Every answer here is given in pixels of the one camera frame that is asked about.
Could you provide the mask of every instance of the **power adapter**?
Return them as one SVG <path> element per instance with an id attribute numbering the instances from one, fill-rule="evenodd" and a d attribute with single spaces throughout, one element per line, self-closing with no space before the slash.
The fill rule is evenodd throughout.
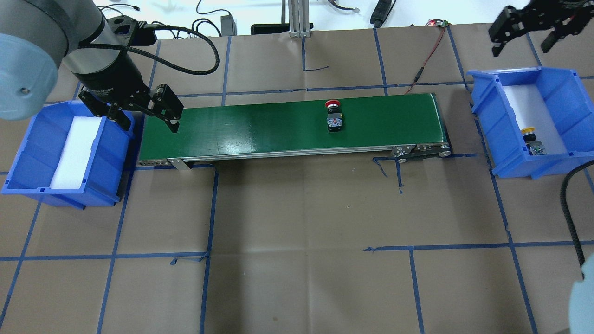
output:
<path id="1" fill-rule="evenodd" d="M 392 0 L 379 0 L 377 2 L 377 5 L 375 6 L 369 21 L 369 23 L 373 24 L 373 28 L 379 28 L 382 24 L 384 24 L 384 21 L 386 18 L 388 18 L 392 7 Z"/>
<path id="2" fill-rule="evenodd" d="M 221 35 L 237 36 L 237 26 L 233 20 L 233 15 L 221 16 Z"/>

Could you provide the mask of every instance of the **metal stand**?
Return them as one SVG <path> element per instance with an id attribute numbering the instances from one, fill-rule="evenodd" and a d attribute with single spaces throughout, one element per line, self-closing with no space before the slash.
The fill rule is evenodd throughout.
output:
<path id="1" fill-rule="evenodd" d="M 289 36 L 311 36 L 308 0 L 289 0 Z"/>

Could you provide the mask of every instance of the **robotic arm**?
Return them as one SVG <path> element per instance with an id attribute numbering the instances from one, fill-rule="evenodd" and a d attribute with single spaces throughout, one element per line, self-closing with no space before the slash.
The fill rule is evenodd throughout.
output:
<path id="1" fill-rule="evenodd" d="M 547 53 L 558 40 L 581 33 L 593 16 L 591 0 L 530 0 L 521 10 L 506 6 L 489 28 L 493 55 L 497 57 L 507 42 L 529 31 L 554 28 L 541 44 Z"/>
<path id="2" fill-rule="evenodd" d="M 61 63 L 82 82 L 80 99 L 97 116 L 106 116 L 127 130 L 123 113 L 141 111 L 162 119 L 177 132 L 183 104 L 167 84 L 150 90 L 128 52 L 149 56 L 177 70 L 204 75 L 168 63 L 132 45 L 152 45 L 155 30 L 169 30 L 127 16 L 105 19 L 92 0 L 0 1 L 0 118 L 30 117 L 43 107 L 58 78 Z"/>

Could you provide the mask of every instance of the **black wire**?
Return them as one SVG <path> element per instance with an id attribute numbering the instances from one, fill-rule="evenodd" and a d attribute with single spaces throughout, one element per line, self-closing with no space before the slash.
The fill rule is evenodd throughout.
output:
<path id="1" fill-rule="evenodd" d="M 353 11 L 353 12 L 354 12 L 354 11 L 356 11 L 356 9 L 355 9 L 355 8 L 351 8 L 351 7 L 342 7 L 342 6 L 338 5 L 338 4 L 336 3 L 336 0 L 328 0 L 328 2 L 329 2 L 329 3 L 331 3 L 331 4 L 332 4 L 332 6 L 334 6 L 335 8 L 338 8 L 338 9 L 340 9 L 340 10 L 343 10 L 343 11 Z"/>
<path id="2" fill-rule="evenodd" d="M 193 29 L 193 30 L 196 30 L 196 31 L 198 31 L 198 27 L 200 26 L 200 24 L 203 24 L 203 23 L 210 24 L 211 26 L 213 26 L 213 27 L 214 27 L 214 28 L 217 30 L 217 33 L 219 34 L 219 37 L 220 37 L 220 36 L 223 36 L 223 35 L 221 34 L 221 31 L 220 31 L 220 30 L 219 30 L 219 28 L 217 27 L 217 25 L 216 25 L 216 24 L 214 24 L 214 23 L 213 23 L 211 20 L 209 20 L 208 18 L 199 18 L 199 19 L 195 20 L 194 22 L 192 22 L 192 29 Z"/>
<path id="3" fill-rule="evenodd" d="M 132 6 L 132 5 L 128 5 L 128 4 L 111 4 L 111 5 L 107 5 L 107 6 L 98 6 L 98 8 L 99 9 L 112 8 L 113 6 L 126 6 L 126 7 L 133 8 L 135 11 L 140 11 L 140 7 L 138 7 L 138 6 Z"/>
<path id="4" fill-rule="evenodd" d="M 214 12 L 219 12 L 219 11 L 227 12 L 227 14 L 231 15 L 231 12 L 230 12 L 230 11 L 228 11 L 228 10 L 223 10 L 223 9 L 220 9 L 220 10 L 214 10 L 214 11 L 209 11 L 209 12 L 199 12 L 199 11 L 198 11 L 198 6 L 200 6 L 200 2 L 202 2 L 202 0 L 199 0 L 199 1 L 198 1 L 198 4 L 196 5 L 196 12 L 197 12 L 198 14 L 200 14 L 200 15 L 208 15 L 208 14 L 212 14 L 212 13 L 214 13 Z"/>
<path id="5" fill-rule="evenodd" d="M 565 176 L 565 178 L 563 179 L 563 183 L 561 184 L 561 210 L 563 210 L 563 215 L 565 216 L 565 220 L 567 221 L 567 227 L 569 228 L 569 234 L 571 235 L 573 247 L 576 249 L 577 260 L 580 262 L 580 267 L 584 264 L 586 258 L 584 257 L 582 243 L 580 242 L 580 238 L 578 238 L 577 236 L 576 227 L 575 225 L 573 225 L 573 219 L 571 218 L 571 213 L 569 213 L 569 207 L 567 206 L 567 185 L 569 184 L 569 180 L 571 180 L 573 175 L 592 165 L 594 165 L 594 160 L 586 162 L 583 165 L 574 168 Z"/>
<path id="6" fill-rule="evenodd" d="M 178 65 L 175 65 L 171 62 L 168 62 L 167 60 L 158 57 L 156 55 L 153 55 L 152 53 L 146 52 L 144 50 L 141 49 L 136 49 L 136 48 L 131 48 L 129 46 L 123 46 L 123 45 L 111 45 L 111 44 L 88 44 L 85 46 L 80 46 L 81 49 L 107 49 L 107 50 L 119 50 L 119 51 L 127 51 L 127 52 L 133 52 L 133 53 L 137 53 L 139 55 L 151 58 L 155 61 L 160 62 L 161 64 L 167 66 L 167 67 L 171 67 L 174 70 L 183 72 L 183 73 L 187 73 L 187 74 L 192 74 L 192 75 L 206 75 L 206 74 L 211 74 L 213 72 L 215 72 L 217 70 L 217 68 L 219 67 L 219 52 L 217 51 L 216 46 L 214 45 L 213 41 L 211 41 L 208 37 L 206 37 L 205 35 L 185 28 L 185 27 L 175 27 L 175 26 L 159 26 L 159 27 L 153 27 L 151 28 L 152 30 L 180 30 L 180 31 L 185 31 L 187 33 L 190 34 L 194 34 L 196 36 L 198 36 L 199 38 L 203 39 L 204 41 L 206 41 L 208 43 L 208 45 L 210 45 L 210 47 L 212 48 L 213 52 L 214 52 L 214 66 L 213 68 L 206 70 L 206 71 L 194 71 L 194 70 L 190 70 L 187 69 L 185 67 L 181 67 Z"/>
<path id="7" fill-rule="evenodd" d="M 153 21 L 150 24 L 160 24 L 162 26 L 165 25 L 165 23 L 162 23 L 162 22 L 159 22 L 159 21 Z M 173 29 L 170 29 L 169 31 L 171 31 L 171 34 L 173 35 L 173 38 L 175 38 L 176 36 L 175 36 L 175 33 L 173 32 Z"/>
<path id="8" fill-rule="evenodd" d="M 388 14 L 386 14 L 386 20 L 388 20 L 388 16 L 390 16 L 390 13 L 392 12 L 392 8 L 394 8 L 394 5 L 396 5 L 396 0 L 394 0 L 394 2 L 392 2 L 392 6 L 390 6 L 390 10 L 388 10 Z"/>
<path id="9" fill-rule="evenodd" d="M 117 9 L 115 9 L 115 8 L 112 8 L 112 7 L 103 7 L 103 8 L 101 8 L 101 7 L 97 7 L 97 8 L 99 8 L 101 11 L 103 11 L 104 9 L 109 9 L 109 10 L 112 10 L 112 11 L 116 11 L 116 12 L 118 12 L 118 13 L 119 13 L 119 15 L 123 15 L 123 14 L 124 14 L 124 13 L 122 13 L 121 11 L 119 11 L 119 10 L 117 10 Z"/>

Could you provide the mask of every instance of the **metal bracket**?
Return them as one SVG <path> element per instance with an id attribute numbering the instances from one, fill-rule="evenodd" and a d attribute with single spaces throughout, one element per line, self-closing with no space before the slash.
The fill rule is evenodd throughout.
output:
<path id="1" fill-rule="evenodd" d="M 404 163 L 415 158 L 425 159 L 436 156 L 450 156 L 451 148 L 448 143 L 396 145 L 392 149 L 392 155 L 398 162 Z"/>
<path id="2" fill-rule="evenodd" d="M 167 159 L 139 161 L 138 164 L 141 166 L 169 166 L 169 165 L 171 165 L 171 163 Z"/>
<path id="3" fill-rule="evenodd" d="M 188 171 L 190 170 L 190 167 L 187 163 L 184 162 L 183 159 L 168 159 L 169 163 L 171 163 L 171 165 L 173 167 L 175 167 L 175 169 L 179 169 L 180 171 Z"/>
<path id="4" fill-rule="evenodd" d="M 311 36 L 308 0 L 289 0 L 289 36 Z"/>

